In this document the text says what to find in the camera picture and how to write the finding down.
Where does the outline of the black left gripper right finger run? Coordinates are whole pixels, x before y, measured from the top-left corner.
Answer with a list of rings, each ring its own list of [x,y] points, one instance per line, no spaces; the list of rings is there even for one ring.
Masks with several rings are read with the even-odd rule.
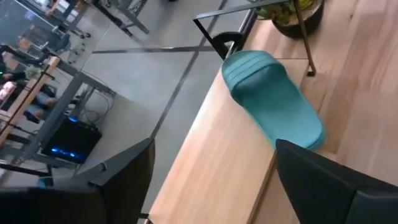
[[[276,141],[276,167],[300,224],[398,224],[398,187]]]

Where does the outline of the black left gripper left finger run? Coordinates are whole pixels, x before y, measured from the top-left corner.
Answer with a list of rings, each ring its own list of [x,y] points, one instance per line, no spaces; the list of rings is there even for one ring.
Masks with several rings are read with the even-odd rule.
[[[137,224],[148,220],[142,208],[152,180],[155,140],[147,138],[104,162],[90,180],[103,197],[107,224]]]

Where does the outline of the teal rubber slide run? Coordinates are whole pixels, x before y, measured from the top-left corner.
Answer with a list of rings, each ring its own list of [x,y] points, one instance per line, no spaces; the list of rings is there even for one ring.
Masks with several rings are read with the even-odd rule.
[[[283,139],[314,151],[323,144],[326,133],[318,113],[271,54],[235,52],[224,60],[221,75],[232,99],[272,145]]]

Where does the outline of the black computer tower blue lights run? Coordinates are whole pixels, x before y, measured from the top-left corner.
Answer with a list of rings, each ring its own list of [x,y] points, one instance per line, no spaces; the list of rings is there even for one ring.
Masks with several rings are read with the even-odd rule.
[[[44,144],[41,153],[76,164],[84,164],[102,137],[97,126],[64,116],[59,128]]]

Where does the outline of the person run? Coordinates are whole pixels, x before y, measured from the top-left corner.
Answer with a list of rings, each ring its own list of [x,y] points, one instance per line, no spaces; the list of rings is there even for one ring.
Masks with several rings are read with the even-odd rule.
[[[6,82],[16,82],[16,89],[11,93],[10,97],[1,107],[4,111],[9,110],[28,84],[24,72],[3,73],[0,75],[0,85],[5,84]],[[47,118],[56,102],[57,98],[55,97],[55,93],[52,92],[47,85],[43,85],[32,100],[31,104],[24,111],[24,116],[31,122],[39,123],[41,120],[45,120]]]

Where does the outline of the wooden background desk top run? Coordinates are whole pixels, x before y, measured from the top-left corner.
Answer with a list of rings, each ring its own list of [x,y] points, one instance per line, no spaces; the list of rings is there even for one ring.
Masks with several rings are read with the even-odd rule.
[[[60,59],[58,57],[50,57],[45,70],[34,67],[33,71],[36,72],[35,76],[37,76],[37,78],[31,78],[29,80],[9,110],[0,110],[0,118],[3,119],[0,124],[0,147],[5,143],[7,136],[11,133],[14,126],[18,123],[24,111],[33,101],[47,79],[50,77],[53,79],[50,74],[55,70],[59,62]]]

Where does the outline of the small potted plant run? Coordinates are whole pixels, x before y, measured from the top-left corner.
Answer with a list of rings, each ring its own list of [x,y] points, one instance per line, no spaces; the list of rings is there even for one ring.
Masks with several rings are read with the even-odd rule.
[[[34,66],[29,66],[24,70],[26,79],[30,80],[41,76],[41,69]]]

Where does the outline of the blue office chair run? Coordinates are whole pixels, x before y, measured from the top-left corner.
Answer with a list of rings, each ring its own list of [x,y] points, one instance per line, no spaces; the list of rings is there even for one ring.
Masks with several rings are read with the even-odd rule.
[[[71,54],[80,55],[85,51],[86,41],[91,37],[91,35],[81,35],[78,40],[74,43],[71,41],[70,34],[63,34],[61,38],[56,42],[53,50],[60,54],[64,52],[70,52]]]

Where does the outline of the dark metal desk legs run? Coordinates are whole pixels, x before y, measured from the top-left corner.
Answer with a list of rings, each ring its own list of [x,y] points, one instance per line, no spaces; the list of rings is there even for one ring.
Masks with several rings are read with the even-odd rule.
[[[113,24],[119,27],[129,37],[132,37],[132,34],[128,30],[128,28],[132,26],[138,27],[145,34],[149,33],[147,27],[137,18],[139,13],[142,11],[143,7],[147,3],[147,0],[89,0],[89,1],[92,6],[97,8]],[[125,24],[118,17],[111,14],[108,10],[110,7],[114,7],[124,17],[129,19],[130,23]]]

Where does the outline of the black curved clamp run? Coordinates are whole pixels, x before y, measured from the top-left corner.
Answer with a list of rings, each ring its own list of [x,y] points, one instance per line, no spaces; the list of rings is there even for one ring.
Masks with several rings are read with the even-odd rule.
[[[240,32],[222,32],[213,37],[212,46],[218,55],[224,60],[231,49],[242,41],[243,35]]]

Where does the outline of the black pot with succulents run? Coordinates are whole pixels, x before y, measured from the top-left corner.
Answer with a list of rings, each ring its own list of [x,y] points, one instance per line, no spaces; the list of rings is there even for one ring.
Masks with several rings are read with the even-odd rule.
[[[295,1],[298,2],[306,33],[308,35],[314,33],[322,21],[325,0],[289,0],[261,6],[256,9],[257,18],[272,21],[274,27],[286,37],[302,38]]]

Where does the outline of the metal frame workbench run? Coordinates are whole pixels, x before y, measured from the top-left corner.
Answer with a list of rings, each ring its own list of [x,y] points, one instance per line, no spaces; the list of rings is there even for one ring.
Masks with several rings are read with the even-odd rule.
[[[76,165],[71,162],[43,156],[39,154],[38,151],[44,145],[44,141],[50,137],[52,131],[58,129],[61,125],[63,112],[66,110],[69,102],[74,98],[82,84],[87,84],[93,91],[98,90],[111,96],[115,96],[116,92],[104,83],[95,80],[93,77],[77,70],[69,64],[66,64],[64,61],[60,61],[57,67],[73,76],[73,79],[63,92],[63,95],[55,104],[55,107],[46,119],[46,122],[44,122],[38,133],[33,136],[25,148],[18,149],[4,143],[0,147],[1,156],[4,154],[12,155],[18,164],[21,164],[26,160],[33,160],[48,166],[65,167],[67,169],[73,169],[76,167]]]

